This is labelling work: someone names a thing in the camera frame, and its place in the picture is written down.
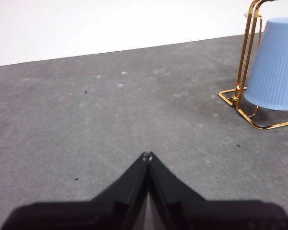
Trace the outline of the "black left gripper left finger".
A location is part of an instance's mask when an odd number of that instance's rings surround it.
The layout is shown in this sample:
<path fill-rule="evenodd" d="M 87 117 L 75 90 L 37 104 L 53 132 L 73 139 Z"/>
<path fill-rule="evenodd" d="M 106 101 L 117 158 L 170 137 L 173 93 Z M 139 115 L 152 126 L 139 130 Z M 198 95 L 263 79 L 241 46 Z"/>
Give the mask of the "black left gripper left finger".
<path fill-rule="evenodd" d="M 148 153 L 89 201 L 33 203 L 16 208 L 4 230 L 131 230 L 147 196 Z"/>

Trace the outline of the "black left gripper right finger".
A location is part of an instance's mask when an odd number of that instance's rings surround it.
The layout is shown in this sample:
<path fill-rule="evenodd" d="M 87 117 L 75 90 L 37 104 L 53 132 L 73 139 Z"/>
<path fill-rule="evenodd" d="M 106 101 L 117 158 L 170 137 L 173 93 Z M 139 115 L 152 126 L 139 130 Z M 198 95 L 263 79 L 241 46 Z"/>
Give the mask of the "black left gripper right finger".
<path fill-rule="evenodd" d="M 167 230 L 288 230 L 288 215 L 260 200 L 207 200 L 178 179 L 152 152 L 149 193 Z"/>

